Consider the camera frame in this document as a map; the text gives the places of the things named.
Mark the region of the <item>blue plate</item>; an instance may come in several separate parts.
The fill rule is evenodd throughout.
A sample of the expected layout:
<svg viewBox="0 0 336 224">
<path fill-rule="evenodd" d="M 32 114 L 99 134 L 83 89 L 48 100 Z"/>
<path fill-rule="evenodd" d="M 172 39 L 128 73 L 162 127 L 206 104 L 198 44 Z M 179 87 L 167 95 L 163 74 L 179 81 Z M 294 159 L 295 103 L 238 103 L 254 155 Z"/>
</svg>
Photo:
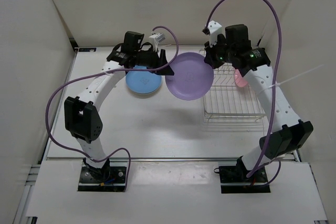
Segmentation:
<svg viewBox="0 0 336 224">
<path fill-rule="evenodd" d="M 127 87 L 137 94 L 155 92 L 162 84 L 162 77 L 149 71 L 129 71 L 125 76 Z"/>
</svg>

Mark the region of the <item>purple plate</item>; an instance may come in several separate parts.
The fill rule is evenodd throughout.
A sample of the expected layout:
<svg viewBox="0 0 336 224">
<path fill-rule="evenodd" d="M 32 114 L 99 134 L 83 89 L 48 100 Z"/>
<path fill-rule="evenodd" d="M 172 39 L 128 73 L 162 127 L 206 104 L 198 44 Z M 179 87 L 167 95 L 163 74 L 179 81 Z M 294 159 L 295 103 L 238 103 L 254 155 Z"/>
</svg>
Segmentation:
<svg viewBox="0 0 336 224">
<path fill-rule="evenodd" d="M 176 98 L 192 101 L 202 98 L 214 80 L 212 67 L 204 62 L 205 57 L 195 52 L 185 52 L 170 64 L 173 76 L 166 76 L 165 83 Z"/>
</svg>

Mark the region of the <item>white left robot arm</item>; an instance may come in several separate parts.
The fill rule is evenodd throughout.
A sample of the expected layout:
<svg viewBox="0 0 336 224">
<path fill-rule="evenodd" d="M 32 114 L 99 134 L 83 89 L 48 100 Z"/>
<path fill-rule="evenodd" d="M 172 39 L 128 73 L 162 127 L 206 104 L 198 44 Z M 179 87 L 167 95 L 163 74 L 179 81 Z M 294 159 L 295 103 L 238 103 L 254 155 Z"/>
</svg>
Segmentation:
<svg viewBox="0 0 336 224">
<path fill-rule="evenodd" d="M 103 128 L 99 110 L 107 95 L 128 73 L 134 72 L 135 66 L 143 66 L 145 72 L 158 76 L 174 75 L 165 50 L 158 49 L 164 35 L 152 33 L 148 42 L 143 42 L 143 38 L 144 34 L 126 32 L 124 41 L 107 56 L 102 74 L 79 95 L 64 102 L 65 128 L 87 154 L 84 164 L 98 182 L 105 182 L 110 176 L 109 160 L 99 139 Z"/>
</svg>

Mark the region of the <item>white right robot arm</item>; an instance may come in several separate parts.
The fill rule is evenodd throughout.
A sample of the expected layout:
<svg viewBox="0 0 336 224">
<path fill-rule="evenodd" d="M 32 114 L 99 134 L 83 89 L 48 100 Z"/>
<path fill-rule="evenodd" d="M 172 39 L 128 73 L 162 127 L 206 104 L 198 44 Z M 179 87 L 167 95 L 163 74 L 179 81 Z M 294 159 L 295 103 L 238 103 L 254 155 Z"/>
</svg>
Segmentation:
<svg viewBox="0 0 336 224">
<path fill-rule="evenodd" d="M 299 149 L 312 133 L 313 126 L 300 118 L 277 85 L 275 68 L 265 49 L 252 48 L 247 26 L 238 24 L 223 28 L 212 20 L 203 32 L 209 35 L 205 43 L 205 63 L 213 69 L 229 63 L 238 70 L 253 89 L 269 122 L 267 135 L 260 138 L 259 145 L 237 160 L 236 177 L 247 182 L 262 166 Z"/>
</svg>

